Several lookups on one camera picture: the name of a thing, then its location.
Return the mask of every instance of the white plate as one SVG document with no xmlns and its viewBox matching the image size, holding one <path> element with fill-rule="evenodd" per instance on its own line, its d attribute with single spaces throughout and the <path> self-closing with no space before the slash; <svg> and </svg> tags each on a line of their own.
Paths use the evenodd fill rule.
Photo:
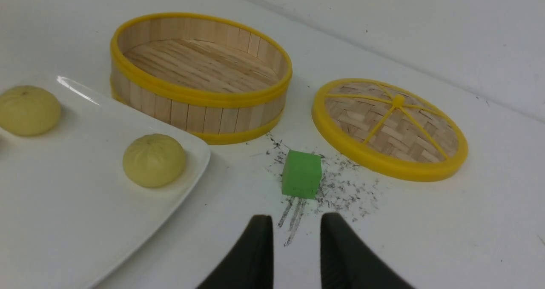
<svg viewBox="0 0 545 289">
<path fill-rule="evenodd" d="M 63 116 L 39 137 L 0 129 L 0 287 L 91 287 L 183 202 L 206 169 L 210 149 L 192 134 L 62 76 L 21 84 L 53 93 Z M 132 183 L 121 165 L 125 148 L 154 132 L 178 140 L 188 158 L 183 175 L 157 190 Z"/>
</svg>

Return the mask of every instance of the green foam block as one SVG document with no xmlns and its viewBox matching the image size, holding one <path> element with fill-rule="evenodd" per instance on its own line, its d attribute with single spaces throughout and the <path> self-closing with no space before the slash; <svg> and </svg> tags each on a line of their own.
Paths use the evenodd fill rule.
<svg viewBox="0 0 545 289">
<path fill-rule="evenodd" d="M 317 155 L 288 152 L 282 171 L 282 194 L 315 198 L 321 181 L 321 158 Z"/>
</svg>

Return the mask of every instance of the bamboo steamer lid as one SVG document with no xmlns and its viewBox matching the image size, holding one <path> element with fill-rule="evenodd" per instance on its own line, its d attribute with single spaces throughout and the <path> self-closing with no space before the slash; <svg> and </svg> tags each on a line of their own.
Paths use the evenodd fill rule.
<svg viewBox="0 0 545 289">
<path fill-rule="evenodd" d="M 325 140 L 343 155 L 399 179 L 448 178 L 468 153 L 464 135 L 446 114 L 379 81 L 346 78 L 324 85 L 312 117 Z"/>
</svg>

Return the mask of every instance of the yellow rim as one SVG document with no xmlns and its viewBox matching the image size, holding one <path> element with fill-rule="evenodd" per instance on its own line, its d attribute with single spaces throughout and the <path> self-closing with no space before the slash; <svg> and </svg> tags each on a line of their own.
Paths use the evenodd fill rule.
<svg viewBox="0 0 545 289">
<path fill-rule="evenodd" d="M 173 83 L 162 80 L 161 78 L 152 76 L 143 70 L 140 70 L 137 66 L 132 64 L 119 49 L 117 43 L 119 35 L 129 26 L 142 21 L 158 19 L 158 18 L 167 18 L 167 17 L 189 17 L 193 19 L 203 19 L 210 20 L 219 23 L 225 23 L 228 25 L 239 27 L 240 29 L 245 29 L 250 33 L 253 33 L 263 39 L 265 39 L 270 44 L 274 45 L 288 64 L 288 72 L 282 79 L 275 85 L 269 87 L 268 89 L 255 92 L 246 92 L 246 93 L 218 93 L 218 92 L 207 92 L 200 91 L 196 89 L 191 89 L 187 87 L 182 87 L 175 85 Z M 166 12 L 161 14 L 152 14 L 144 15 L 137 17 L 126 23 L 123 23 L 114 33 L 111 43 L 110 51 L 112 54 L 112 60 L 117 69 L 127 77 L 131 82 L 136 83 L 140 87 L 153 92 L 162 97 L 166 97 L 171 100 L 179 101 L 180 103 L 190 103 L 191 105 L 205 106 L 205 107 L 218 107 L 218 108 L 239 108 L 239 107 L 250 107 L 266 103 L 268 101 L 274 100 L 280 95 L 282 95 L 287 89 L 292 78 L 292 61 L 290 57 L 284 51 L 284 49 L 272 40 L 267 35 L 252 29 L 246 25 L 236 23 L 230 20 L 222 19 L 219 17 L 209 16 L 209 15 L 200 15 L 200 14 L 191 14 L 185 12 Z"/>
<path fill-rule="evenodd" d="M 375 83 L 379 87 L 395 89 L 415 97 L 421 101 L 421 103 L 431 107 L 431 109 L 437 115 L 444 118 L 448 124 L 450 124 L 458 138 L 458 151 L 453 157 L 449 157 L 448 159 L 439 163 L 412 163 L 410 161 L 404 161 L 383 155 L 382 153 L 367 147 L 363 143 L 359 143 L 352 139 L 333 122 L 325 107 L 325 99 L 329 95 L 329 91 L 347 82 Z M 392 101 L 389 101 L 389 103 L 395 103 L 395 100 L 393 97 L 391 97 L 391 95 L 390 98 Z M 364 78 L 344 78 L 327 83 L 316 93 L 314 105 L 312 107 L 312 120 L 314 120 L 316 128 L 325 138 L 325 140 L 327 140 L 327 142 L 335 147 L 335 149 L 337 149 L 341 154 L 366 168 L 399 179 L 412 180 L 416 182 L 434 182 L 446 179 L 458 171 L 468 155 L 468 143 L 462 134 L 462 131 L 450 118 L 448 118 L 448 116 L 446 116 L 446 114 L 409 91 L 376 80 Z"/>
<path fill-rule="evenodd" d="M 121 96 L 115 92 L 112 84 L 110 84 L 110 89 L 112 91 L 112 97 L 116 101 L 129 106 L 123 99 L 121 99 Z M 234 143 L 247 142 L 255 138 L 259 138 L 269 132 L 271 129 L 273 129 L 276 124 L 278 124 L 278 121 L 280 121 L 283 112 L 284 111 L 282 110 L 282 112 L 280 112 L 280 114 L 276 118 L 274 118 L 271 122 L 265 124 L 264 126 L 260 126 L 259 128 L 246 132 L 234 132 L 231 134 L 205 134 L 202 132 L 189 133 L 201 138 L 209 145 L 232 145 Z"/>
</svg>

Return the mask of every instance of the white table surface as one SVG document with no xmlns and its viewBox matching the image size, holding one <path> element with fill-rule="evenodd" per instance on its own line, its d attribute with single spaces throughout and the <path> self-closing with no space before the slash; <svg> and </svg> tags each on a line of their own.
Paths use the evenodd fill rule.
<svg viewBox="0 0 545 289">
<path fill-rule="evenodd" d="M 335 207 L 383 260 L 418 288 L 542 288 L 545 125 L 254 4 L 0 0 L 0 81 L 16 83 L 45 70 L 109 94 L 113 31 L 132 17 L 163 11 L 226 17 L 278 41 L 294 65 L 286 115 L 271 136 L 212 147 L 204 179 L 187 201 L 99 288 L 195 287 L 233 246 L 253 214 L 270 214 L 275 223 L 275 286 L 318 288 L 320 215 Z M 469 156 L 460 171 L 448 180 L 422 184 L 343 162 L 310 117 L 317 89 L 341 77 L 390 82 L 449 114 L 469 142 Z M 282 144 L 275 148 L 273 142 L 280 139 Z M 334 187 L 321 196 L 321 205 L 306 201 L 297 231 L 290 231 L 296 202 L 284 225 L 276 225 L 288 202 L 280 192 L 281 165 L 275 159 L 286 147 L 324 155 L 326 181 Z M 352 201 L 356 195 L 360 200 Z"/>
</svg>

